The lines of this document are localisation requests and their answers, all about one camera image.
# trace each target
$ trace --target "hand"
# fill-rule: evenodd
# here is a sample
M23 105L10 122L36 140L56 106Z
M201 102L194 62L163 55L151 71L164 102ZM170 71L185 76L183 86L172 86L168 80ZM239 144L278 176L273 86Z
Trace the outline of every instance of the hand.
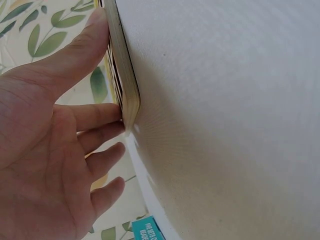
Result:
M124 131L120 109L55 105L102 60L108 31L99 8L67 47L0 76L1 240L79 240L122 194L122 178L90 192L122 143L85 159Z

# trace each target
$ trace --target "leaf pattern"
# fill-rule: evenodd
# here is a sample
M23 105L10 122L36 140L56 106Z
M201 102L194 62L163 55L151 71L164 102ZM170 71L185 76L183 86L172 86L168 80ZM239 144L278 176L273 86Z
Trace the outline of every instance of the leaf pattern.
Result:
M132 232L132 226L130 226L130 221L127 221L126 223L122 224L122 227L127 232Z
M35 56L39 35L40 35L40 25L37 24L32 30L29 37L29 41L28 41L28 51L31 57Z
M85 3L85 4L83 4L83 6L85 6L85 5L89 5L89 4L93 4L94 3L94 0L91 0L91 1L89 1L89 2L87 2L87 3Z
M72 27L78 23L80 23L86 16L85 15L77 15L68 17L64 20L58 21L55 25L53 25L56 28L69 28Z
M91 234L94 234L95 233L95 230L94 230L94 227L92 226L91 229L89 230L89 233Z
M0 38L2 38L7 32L9 32L13 27L14 25L16 24L16 21L10 23L8 26L6 26L2 32L0 32Z
M8 0L4 0L3 3L0 6L0 15L3 13L3 11L5 10L5 7L7 5L7 1Z
M138 216L138 217L136 218L136 220L143 219L146 215L147 215L147 214L145 214L145 215L143 215L143 216Z
M73 11L74 9L76 9L77 7L79 7L82 4L84 4L84 0L78 1L77 4L71 8L71 11Z
M56 26L56 24L58 22L60 22L60 19L61 19L62 15L64 14L64 12L65 12L65 10L61 10L61 11L58 11L52 15L52 17L51 17L52 26Z
M95 5L89 5L89 6L85 6L83 8L79 8L79 9L74 9L72 10L73 12L85 12L88 11L90 9L93 9L95 7Z
M35 57L43 57L54 52L65 40L67 33L65 31L57 32L48 37L36 50Z
M94 102L96 104L102 103L108 95L108 89L100 67L97 67L91 74L90 85Z
M28 24L31 23L32 21L36 20L37 17L39 16L39 11L34 10L22 23L22 25L19 27L19 32Z
M47 14L47 6L43 5L41 6L41 12L43 12L44 14Z
M19 14L21 14L22 12L27 10L32 4L33 4L33 2L28 2L28 3L25 3L21 6L18 6L17 8L15 8L11 12L9 12L8 15L5 16L5 18L0 23L4 23L10 19L13 19L14 17L18 16Z
M101 240L116 240L116 227L112 227L101 232Z

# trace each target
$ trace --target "white surface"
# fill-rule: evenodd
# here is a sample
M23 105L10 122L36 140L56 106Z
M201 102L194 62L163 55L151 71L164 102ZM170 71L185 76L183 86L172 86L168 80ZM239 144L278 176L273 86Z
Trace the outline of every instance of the white surface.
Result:
M320 1L117 5L137 152L181 238L320 239Z

